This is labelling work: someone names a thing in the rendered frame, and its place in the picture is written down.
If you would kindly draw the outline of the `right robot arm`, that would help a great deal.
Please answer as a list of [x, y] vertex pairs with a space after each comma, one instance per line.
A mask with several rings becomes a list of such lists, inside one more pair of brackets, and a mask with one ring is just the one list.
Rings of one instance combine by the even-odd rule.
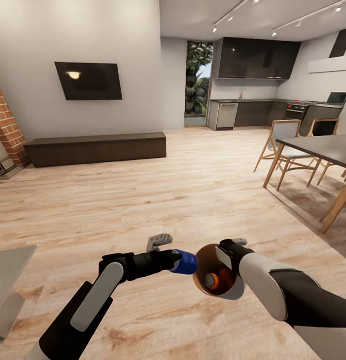
[[243, 237], [224, 239], [216, 255], [320, 360], [346, 360], [346, 299], [324, 290], [307, 272], [243, 247], [247, 243]]

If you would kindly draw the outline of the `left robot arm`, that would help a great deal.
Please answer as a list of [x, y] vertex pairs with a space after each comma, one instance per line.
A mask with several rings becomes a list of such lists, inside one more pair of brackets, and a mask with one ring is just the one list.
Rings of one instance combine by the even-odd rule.
[[161, 233], [148, 238], [146, 252], [113, 253], [99, 262], [94, 283], [84, 282], [23, 360], [79, 360], [108, 311], [118, 284], [174, 269], [182, 253], [160, 251], [173, 237]]

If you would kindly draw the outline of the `trash can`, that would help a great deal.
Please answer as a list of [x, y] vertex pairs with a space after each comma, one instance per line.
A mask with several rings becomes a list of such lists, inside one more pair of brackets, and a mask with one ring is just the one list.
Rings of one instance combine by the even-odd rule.
[[216, 255], [217, 243], [210, 243], [201, 248], [195, 255], [198, 261], [198, 269], [196, 273], [192, 274], [193, 280], [197, 285], [197, 288], [200, 289], [204, 294], [207, 293], [209, 296], [227, 299], [231, 301], [236, 301], [243, 296], [245, 291], [244, 281], [239, 277], [239, 275], [233, 272], [228, 268], [235, 279], [235, 284], [231, 289], [224, 295], [213, 291], [208, 288], [204, 279], [207, 272], [216, 272], [219, 273], [219, 270], [224, 268], [225, 265], [218, 259]]

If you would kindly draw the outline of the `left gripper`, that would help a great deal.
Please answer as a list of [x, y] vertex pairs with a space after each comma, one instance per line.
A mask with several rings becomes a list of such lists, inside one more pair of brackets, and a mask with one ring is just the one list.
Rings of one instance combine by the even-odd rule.
[[147, 272], [144, 277], [174, 269], [174, 263], [182, 258], [182, 253], [172, 253], [172, 249], [141, 253], [147, 260]]

